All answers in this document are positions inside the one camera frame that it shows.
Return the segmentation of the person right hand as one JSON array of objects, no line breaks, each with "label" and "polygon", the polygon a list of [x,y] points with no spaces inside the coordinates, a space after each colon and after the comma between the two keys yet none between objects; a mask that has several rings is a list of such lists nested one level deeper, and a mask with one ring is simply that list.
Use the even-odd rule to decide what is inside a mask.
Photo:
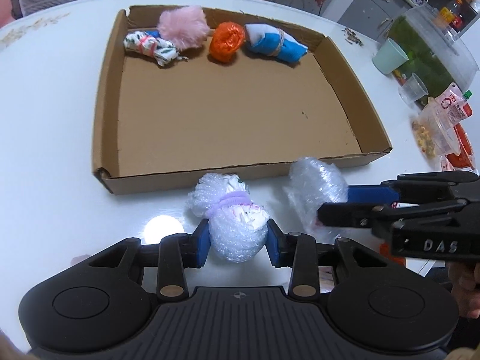
[{"label": "person right hand", "polygon": [[479,305],[479,264],[467,266],[459,262],[448,263],[448,278],[452,283],[451,294],[455,297],[461,317],[478,319]]}]

